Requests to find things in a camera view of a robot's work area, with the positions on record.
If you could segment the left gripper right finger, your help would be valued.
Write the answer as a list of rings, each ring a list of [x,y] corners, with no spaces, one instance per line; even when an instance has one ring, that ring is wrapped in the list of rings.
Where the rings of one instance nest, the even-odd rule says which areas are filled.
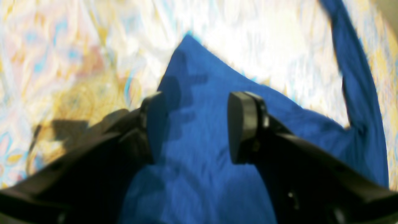
[[[295,136],[250,92],[228,97],[233,164],[252,164],[279,224],[396,224],[396,192],[380,187]]]

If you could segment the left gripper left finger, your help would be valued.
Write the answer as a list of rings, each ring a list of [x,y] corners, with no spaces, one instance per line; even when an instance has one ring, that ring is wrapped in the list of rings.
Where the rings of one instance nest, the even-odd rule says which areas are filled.
[[[95,139],[2,189],[1,223],[117,223],[132,179],[155,162],[167,117],[159,91]]]

